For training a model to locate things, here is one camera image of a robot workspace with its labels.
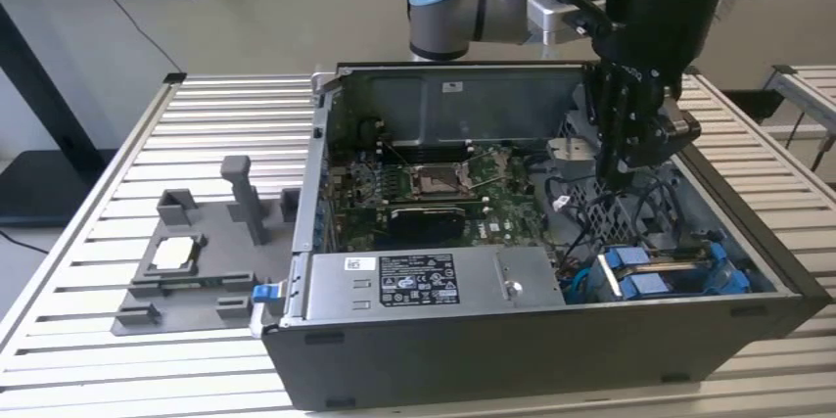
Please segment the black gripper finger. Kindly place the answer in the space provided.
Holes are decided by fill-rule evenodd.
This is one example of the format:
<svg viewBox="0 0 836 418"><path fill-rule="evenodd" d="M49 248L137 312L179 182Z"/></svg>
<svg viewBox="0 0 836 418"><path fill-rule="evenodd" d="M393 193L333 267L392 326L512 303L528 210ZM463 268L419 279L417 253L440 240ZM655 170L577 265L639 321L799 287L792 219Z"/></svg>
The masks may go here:
<svg viewBox="0 0 836 418"><path fill-rule="evenodd" d="M632 121L640 115L643 84L613 63L596 63L589 69L589 122L597 127L600 150L597 179L608 190L623 189L631 176L619 169L628 141L636 135Z"/></svg>
<svg viewBox="0 0 836 418"><path fill-rule="evenodd" d="M701 134L692 113L679 107L680 85L653 87L633 112L624 162L629 168L664 163Z"/></svg>

